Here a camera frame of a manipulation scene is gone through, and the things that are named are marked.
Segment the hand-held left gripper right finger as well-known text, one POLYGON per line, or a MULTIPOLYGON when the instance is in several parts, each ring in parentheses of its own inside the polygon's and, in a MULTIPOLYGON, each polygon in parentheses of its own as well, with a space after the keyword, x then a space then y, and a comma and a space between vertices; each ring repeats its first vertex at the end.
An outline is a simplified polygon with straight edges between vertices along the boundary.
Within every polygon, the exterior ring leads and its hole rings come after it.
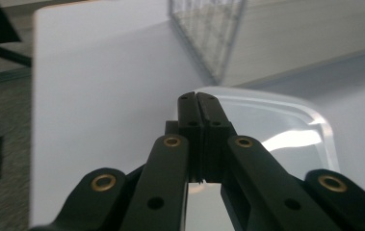
POLYGON ((225 169, 224 147, 236 131, 216 96, 204 92, 196 96, 204 122, 203 178, 207 183, 220 183, 225 169))

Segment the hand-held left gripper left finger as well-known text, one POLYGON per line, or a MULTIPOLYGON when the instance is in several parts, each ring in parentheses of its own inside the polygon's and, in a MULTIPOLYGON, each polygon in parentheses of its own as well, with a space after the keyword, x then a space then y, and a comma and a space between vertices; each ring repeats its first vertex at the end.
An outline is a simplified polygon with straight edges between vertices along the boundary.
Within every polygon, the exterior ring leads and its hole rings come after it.
POLYGON ((201 183, 201 152, 203 122, 200 115, 198 100, 194 92, 181 95, 177 100, 177 120, 168 120, 166 134, 177 134, 189 142, 189 181, 201 183))

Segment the small translucent plastic container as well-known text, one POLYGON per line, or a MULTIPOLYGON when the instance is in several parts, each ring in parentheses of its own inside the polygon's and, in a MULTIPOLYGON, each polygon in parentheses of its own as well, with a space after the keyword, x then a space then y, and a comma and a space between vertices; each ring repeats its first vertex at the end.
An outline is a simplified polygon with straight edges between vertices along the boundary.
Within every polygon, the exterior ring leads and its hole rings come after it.
MULTIPOLYGON (((200 91, 216 96, 235 131, 260 141, 300 180, 313 169, 340 169, 331 126, 310 103, 257 90, 206 87, 200 91)), ((189 186, 185 231, 234 231, 219 184, 189 186)))

